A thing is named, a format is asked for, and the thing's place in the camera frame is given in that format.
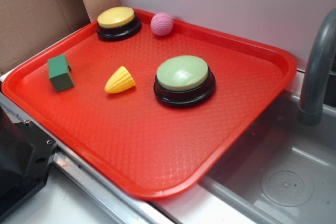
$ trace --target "green block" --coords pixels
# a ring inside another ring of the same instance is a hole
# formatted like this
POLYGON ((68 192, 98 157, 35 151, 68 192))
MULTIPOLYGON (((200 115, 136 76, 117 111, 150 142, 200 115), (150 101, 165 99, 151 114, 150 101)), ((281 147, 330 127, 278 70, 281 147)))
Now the green block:
POLYGON ((57 92, 75 86, 70 71, 71 67, 65 55, 60 55, 48 60, 49 80, 57 92))

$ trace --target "faucet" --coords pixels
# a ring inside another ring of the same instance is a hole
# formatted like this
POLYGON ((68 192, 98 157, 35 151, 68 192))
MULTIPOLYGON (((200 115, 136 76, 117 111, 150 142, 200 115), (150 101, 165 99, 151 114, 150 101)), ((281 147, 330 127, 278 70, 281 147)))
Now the faucet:
POLYGON ((315 126, 323 103, 336 106, 336 8, 329 12, 316 35, 303 79, 297 119, 315 126))

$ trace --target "toy corn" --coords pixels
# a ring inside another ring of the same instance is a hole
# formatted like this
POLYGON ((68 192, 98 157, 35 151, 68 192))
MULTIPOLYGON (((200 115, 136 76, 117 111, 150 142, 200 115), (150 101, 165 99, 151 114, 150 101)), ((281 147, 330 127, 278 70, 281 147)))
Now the toy corn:
POLYGON ((120 93, 133 86, 135 86, 135 81, 127 69, 122 66, 107 81, 105 92, 109 94, 120 93))

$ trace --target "sink basin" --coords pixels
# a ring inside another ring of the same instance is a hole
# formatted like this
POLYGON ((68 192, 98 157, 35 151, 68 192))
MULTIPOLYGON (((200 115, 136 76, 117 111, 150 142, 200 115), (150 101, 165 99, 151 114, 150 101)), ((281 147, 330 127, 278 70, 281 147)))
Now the sink basin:
POLYGON ((314 127, 284 91, 201 181, 257 223, 335 223, 336 111, 314 127))

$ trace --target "cardboard box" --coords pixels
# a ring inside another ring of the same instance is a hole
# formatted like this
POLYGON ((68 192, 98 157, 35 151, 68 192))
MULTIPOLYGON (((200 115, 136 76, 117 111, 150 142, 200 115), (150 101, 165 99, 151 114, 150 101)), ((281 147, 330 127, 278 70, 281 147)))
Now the cardboard box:
POLYGON ((0 0, 0 74, 118 5, 119 0, 0 0))

